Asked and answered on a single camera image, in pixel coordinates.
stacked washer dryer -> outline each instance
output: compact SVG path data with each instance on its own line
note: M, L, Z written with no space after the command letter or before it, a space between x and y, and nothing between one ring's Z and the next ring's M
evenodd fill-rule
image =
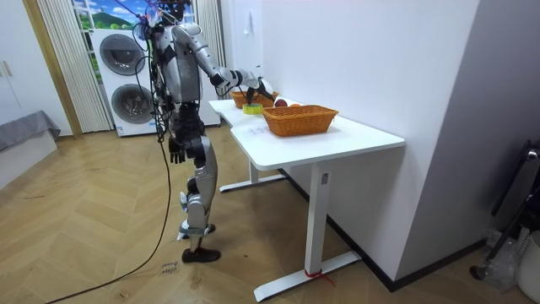
M155 133L146 43L130 30L91 30L90 39L118 135Z

white cabinet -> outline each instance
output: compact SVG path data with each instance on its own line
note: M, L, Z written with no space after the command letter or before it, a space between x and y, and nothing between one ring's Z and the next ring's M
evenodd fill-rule
M4 1L2 5L0 65L5 61L9 66L12 93L20 107L43 110L61 129L61 135L73 134L23 2ZM4 80L0 78L2 95L7 90Z
M10 72L4 68L3 62L0 62L0 109L20 107L17 96L9 83Z

baseboard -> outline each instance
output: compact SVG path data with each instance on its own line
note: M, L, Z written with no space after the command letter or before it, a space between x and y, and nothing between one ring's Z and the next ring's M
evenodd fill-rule
M309 203L310 194L308 194L304 189L283 169L279 169L279 172L287 177L287 180L290 184L299 192L299 194ZM331 226L337 234L343 239L343 241L357 254L362 257L365 265L373 272L373 274L379 279L379 281L390 291L394 292L396 290L402 289L403 287L413 283L416 280L422 279L424 276L434 273L438 269L445 267L448 264L455 262L456 260L467 256L469 253L474 252L484 246L485 240L478 241L473 243L470 246L463 248L457 252L452 253L446 258L432 263L420 270L413 272L412 274L406 275L399 280L392 280L386 273L370 258L370 256L360 248L360 246L334 221L330 215L327 215L327 223Z
M75 135L62 135L57 138L57 143L66 141L66 140L75 140L77 137Z

white desk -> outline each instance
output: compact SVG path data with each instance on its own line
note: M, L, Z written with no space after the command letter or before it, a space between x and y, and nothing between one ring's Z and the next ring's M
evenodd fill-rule
M232 100L210 101L210 105L231 125L233 138L250 160L250 173L257 169L267 171L311 164L305 272L316 274L322 271L325 274L360 260L356 252L347 252L322 262L328 192L332 180L330 160L403 146L403 138L342 117L334 119L327 133L280 138L268 129L262 115L244 115L242 110L235 108ZM262 301L313 280L305 272L301 270L257 287L254 291L256 300Z

wicker basket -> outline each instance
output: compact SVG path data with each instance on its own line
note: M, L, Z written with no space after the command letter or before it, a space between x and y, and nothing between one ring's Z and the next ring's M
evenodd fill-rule
M230 92L230 95L233 96L233 99L235 100L236 107L241 109L244 104L246 104L246 98L244 98L242 92ZM278 92L273 92L272 97L275 100L276 97L278 97ZM261 104L262 107L273 107L273 100L269 100L268 98L264 97L263 95L260 95L258 93L255 93L253 95L253 98L251 99L251 103L258 103Z
M282 137L324 133L338 111L324 106L280 106L263 108L270 131Z

